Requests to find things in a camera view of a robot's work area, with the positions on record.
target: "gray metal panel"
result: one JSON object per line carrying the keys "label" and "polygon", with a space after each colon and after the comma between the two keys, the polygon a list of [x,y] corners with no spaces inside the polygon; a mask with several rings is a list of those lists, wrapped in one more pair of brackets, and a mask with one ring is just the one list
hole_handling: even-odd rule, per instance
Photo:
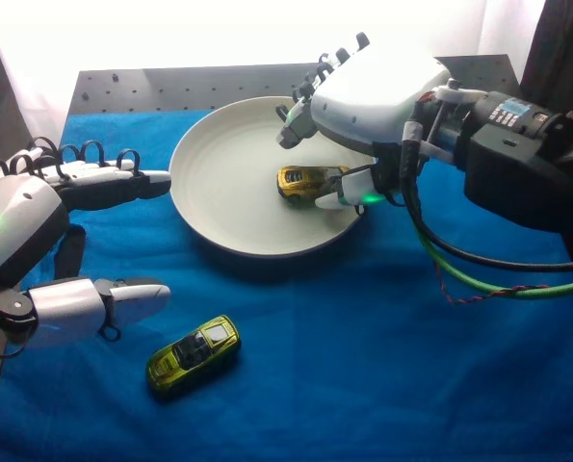
{"label": "gray metal panel", "polygon": [[[466,88],[521,94],[507,55],[438,60]],[[307,72],[316,71],[316,66],[312,63],[82,71],[69,113],[217,109],[257,96],[290,95]]]}

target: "toy car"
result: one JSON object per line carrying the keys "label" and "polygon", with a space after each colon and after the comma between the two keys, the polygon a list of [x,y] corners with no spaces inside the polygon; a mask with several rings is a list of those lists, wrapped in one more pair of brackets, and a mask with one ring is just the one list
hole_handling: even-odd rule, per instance
{"label": "toy car", "polygon": [[291,204],[298,205],[331,193],[331,179],[340,178],[348,170],[348,167],[284,167],[277,173],[277,190]]}
{"label": "toy car", "polygon": [[235,325],[218,316],[151,356],[146,367],[149,387],[160,397],[183,391],[206,373],[232,363],[240,348]]}

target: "plate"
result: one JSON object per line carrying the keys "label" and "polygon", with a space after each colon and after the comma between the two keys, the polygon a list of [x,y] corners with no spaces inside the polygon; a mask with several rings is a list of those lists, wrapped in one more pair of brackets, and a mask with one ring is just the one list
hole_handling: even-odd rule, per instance
{"label": "plate", "polygon": [[293,149],[275,141],[275,106],[291,98],[253,98],[220,108],[195,124],[170,160],[170,194],[181,217],[211,243],[254,257],[287,257],[329,244],[359,219],[354,208],[298,209],[277,191],[286,166],[346,166],[373,160],[317,133]]}

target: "blue tablecloth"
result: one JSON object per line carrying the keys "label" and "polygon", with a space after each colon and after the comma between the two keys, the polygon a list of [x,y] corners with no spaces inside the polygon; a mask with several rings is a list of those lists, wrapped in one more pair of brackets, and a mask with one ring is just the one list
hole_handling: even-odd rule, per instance
{"label": "blue tablecloth", "polygon": [[[110,158],[133,147],[144,168],[168,168],[205,114],[72,116],[64,142],[102,140]],[[453,168],[429,163],[420,185],[427,220],[449,241],[567,259],[558,236],[470,204]],[[341,242],[293,262],[213,249],[168,196],[72,221],[88,231],[82,274],[158,277],[172,301],[118,343],[89,338],[6,362],[0,460],[573,460],[573,296],[449,305],[404,209],[381,204]],[[572,278],[462,267],[508,285]],[[52,274],[49,255],[26,282]],[[153,400],[149,356],[222,313],[243,337],[238,366],[184,398]]]}

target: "white curtain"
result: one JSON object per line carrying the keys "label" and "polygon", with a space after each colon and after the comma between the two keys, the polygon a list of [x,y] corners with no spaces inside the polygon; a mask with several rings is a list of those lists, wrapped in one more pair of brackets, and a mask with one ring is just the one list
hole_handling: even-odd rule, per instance
{"label": "white curtain", "polygon": [[436,56],[508,53],[521,78],[543,3],[0,0],[0,55],[30,132],[58,141],[80,70],[307,63],[360,31]]}

